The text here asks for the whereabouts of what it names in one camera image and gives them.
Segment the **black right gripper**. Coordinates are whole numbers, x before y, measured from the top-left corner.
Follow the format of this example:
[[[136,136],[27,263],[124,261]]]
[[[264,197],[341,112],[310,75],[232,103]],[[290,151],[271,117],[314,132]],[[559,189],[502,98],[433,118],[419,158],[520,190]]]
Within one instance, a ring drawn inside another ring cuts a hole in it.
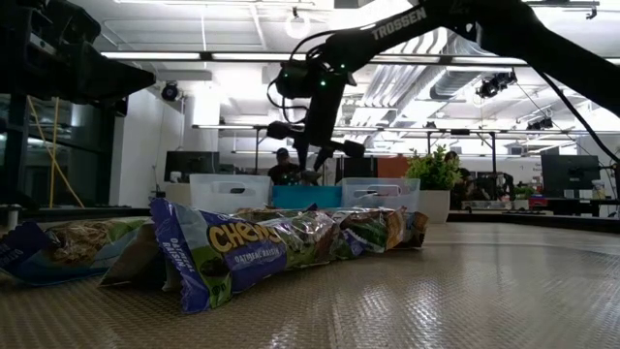
[[[267,135],[273,139],[294,140],[300,168],[305,171],[310,146],[320,148],[313,169],[318,171],[334,150],[344,152],[349,157],[364,156],[365,147],[361,143],[344,141],[334,142],[332,134],[336,116],[343,97],[344,84],[319,85],[310,98],[309,110],[306,113],[303,129],[296,129],[292,124],[274,121],[267,126]]]

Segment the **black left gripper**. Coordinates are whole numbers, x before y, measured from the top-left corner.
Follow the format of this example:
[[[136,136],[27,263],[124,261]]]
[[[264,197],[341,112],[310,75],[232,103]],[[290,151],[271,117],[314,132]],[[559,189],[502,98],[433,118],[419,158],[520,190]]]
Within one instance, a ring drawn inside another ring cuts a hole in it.
[[[100,24],[70,0],[0,0],[0,94],[65,96],[56,80],[76,65],[77,92],[86,101],[122,99],[155,83],[155,75],[93,48]]]

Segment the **blue silver granola bar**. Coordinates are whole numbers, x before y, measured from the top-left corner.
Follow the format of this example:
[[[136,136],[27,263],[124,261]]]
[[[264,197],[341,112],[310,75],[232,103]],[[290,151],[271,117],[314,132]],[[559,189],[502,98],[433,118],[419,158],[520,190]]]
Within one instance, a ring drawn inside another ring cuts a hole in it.
[[[331,218],[343,232],[348,232],[365,251],[384,253],[403,241],[405,213],[401,207],[392,208],[340,208]]]

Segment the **purple oatmeal raisin granola bar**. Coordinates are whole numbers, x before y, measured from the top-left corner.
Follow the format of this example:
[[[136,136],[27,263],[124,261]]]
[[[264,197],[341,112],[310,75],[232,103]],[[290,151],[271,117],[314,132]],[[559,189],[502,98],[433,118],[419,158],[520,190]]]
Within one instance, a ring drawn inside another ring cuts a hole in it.
[[[155,199],[160,248],[181,276],[185,313],[219,307],[233,295],[286,270],[287,248],[274,228]]]

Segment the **person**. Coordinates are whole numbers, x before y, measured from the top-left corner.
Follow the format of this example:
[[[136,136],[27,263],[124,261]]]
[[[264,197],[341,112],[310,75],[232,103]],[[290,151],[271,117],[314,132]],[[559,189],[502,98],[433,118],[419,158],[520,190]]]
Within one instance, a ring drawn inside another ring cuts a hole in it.
[[[275,186],[295,185],[299,182],[301,172],[298,164],[292,163],[289,151],[281,147],[276,151],[277,164],[270,168],[267,175]]]
[[[449,151],[444,160],[446,162],[452,162],[456,165],[460,165],[458,154],[454,151]],[[471,172],[460,166],[457,169],[456,180],[454,181],[453,188],[450,191],[450,209],[460,210],[462,209],[462,203],[469,201],[473,196],[476,189],[476,182]]]

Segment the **teal plastic bin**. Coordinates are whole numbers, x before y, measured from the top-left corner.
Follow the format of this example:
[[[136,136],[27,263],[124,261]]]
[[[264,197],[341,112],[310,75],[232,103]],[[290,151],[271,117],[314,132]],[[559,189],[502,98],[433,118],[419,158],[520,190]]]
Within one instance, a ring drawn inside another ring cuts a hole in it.
[[[274,186],[272,205],[284,209],[302,209],[311,205],[318,208],[339,207],[342,188],[339,186]]]

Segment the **clear plastic bin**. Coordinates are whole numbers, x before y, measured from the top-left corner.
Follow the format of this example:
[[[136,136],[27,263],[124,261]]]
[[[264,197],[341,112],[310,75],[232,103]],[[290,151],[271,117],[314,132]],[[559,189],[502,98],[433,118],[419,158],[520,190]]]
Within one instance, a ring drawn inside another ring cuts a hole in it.
[[[338,182],[342,188],[341,207],[418,208],[420,181],[415,178],[347,177]]]
[[[271,179],[266,175],[191,174],[191,205],[232,214],[241,208],[260,208],[269,203]]]

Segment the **round white ceiling lamp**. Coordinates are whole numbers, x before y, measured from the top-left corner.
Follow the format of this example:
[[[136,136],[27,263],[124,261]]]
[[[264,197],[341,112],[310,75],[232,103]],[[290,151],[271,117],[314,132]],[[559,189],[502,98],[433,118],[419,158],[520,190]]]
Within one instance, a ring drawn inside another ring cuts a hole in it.
[[[311,30],[311,19],[299,7],[292,7],[284,22],[286,34],[293,39],[303,39]]]

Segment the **light blue snack bag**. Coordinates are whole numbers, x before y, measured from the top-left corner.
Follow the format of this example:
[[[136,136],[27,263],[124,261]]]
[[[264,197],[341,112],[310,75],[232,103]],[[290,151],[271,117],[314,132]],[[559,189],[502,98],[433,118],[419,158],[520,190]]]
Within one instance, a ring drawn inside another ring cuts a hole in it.
[[[149,221],[123,217],[47,227],[24,222],[0,237],[0,271],[33,286],[103,274]]]

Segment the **tan baking mat grey border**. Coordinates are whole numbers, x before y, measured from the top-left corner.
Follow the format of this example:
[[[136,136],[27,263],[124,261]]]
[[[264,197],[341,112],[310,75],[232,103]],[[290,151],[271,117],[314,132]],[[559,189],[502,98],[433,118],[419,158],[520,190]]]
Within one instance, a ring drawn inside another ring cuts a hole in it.
[[[0,349],[620,349],[620,256],[435,245],[272,276],[193,315],[176,294],[0,281]]]

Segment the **black monitor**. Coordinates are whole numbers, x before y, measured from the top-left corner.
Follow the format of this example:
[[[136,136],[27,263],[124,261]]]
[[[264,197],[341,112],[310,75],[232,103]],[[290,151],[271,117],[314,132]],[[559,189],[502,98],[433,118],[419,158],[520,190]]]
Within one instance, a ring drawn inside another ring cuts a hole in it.
[[[542,190],[547,197],[563,197],[567,190],[591,190],[600,166],[593,155],[542,155]]]

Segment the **background black metal frame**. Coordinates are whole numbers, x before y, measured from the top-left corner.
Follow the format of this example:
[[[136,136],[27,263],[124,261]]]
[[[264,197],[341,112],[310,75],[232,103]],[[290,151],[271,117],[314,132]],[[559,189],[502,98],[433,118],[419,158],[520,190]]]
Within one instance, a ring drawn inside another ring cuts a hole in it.
[[[272,167],[276,161],[276,151],[281,147],[287,148],[297,162],[293,141],[270,138],[266,125],[194,125],[193,128],[202,133],[216,131],[220,160],[253,174]]]
[[[516,182],[541,183],[543,165],[541,156],[593,155],[601,166],[610,166],[613,160],[583,132],[555,132],[543,134],[488,134],[472,133],[455,136],[449,133],[412,133],[403,143],[397,144],[397,152],[420,154],[434,151],[442,146],[455,151],[461,166],[472,172],[502,172],[512,175]]]

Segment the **orange wall panel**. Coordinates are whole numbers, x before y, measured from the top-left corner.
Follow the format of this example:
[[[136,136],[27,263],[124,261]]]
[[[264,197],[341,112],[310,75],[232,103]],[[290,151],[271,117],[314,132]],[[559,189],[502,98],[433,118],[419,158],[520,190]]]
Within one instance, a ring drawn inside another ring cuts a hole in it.
[[[377,159],[377,175],[379,178],[402,178],[406,176],[408,169],[408,158],[405,156]]]

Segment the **silver ventilation duct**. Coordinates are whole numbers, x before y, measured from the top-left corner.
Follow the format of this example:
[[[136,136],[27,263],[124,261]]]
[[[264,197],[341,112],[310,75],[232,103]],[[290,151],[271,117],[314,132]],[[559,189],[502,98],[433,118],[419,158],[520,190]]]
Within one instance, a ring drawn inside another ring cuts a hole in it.
[[[387,53],[484,55],[486,51],[440,28],[390,48]],[[480,72],[464,71],[463,67],[379,65],[362,103],[371,107],[404,109],[413,99],[449,100],[479,75]]]

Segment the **white cylinder post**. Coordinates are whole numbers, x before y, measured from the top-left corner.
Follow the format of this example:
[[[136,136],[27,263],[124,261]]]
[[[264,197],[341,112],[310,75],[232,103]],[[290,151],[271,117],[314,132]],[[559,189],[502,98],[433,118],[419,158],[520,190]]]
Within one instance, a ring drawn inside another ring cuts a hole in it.
[[[0,235],[16,227],[21,211],[22,207],[19,205],[0,204]]]

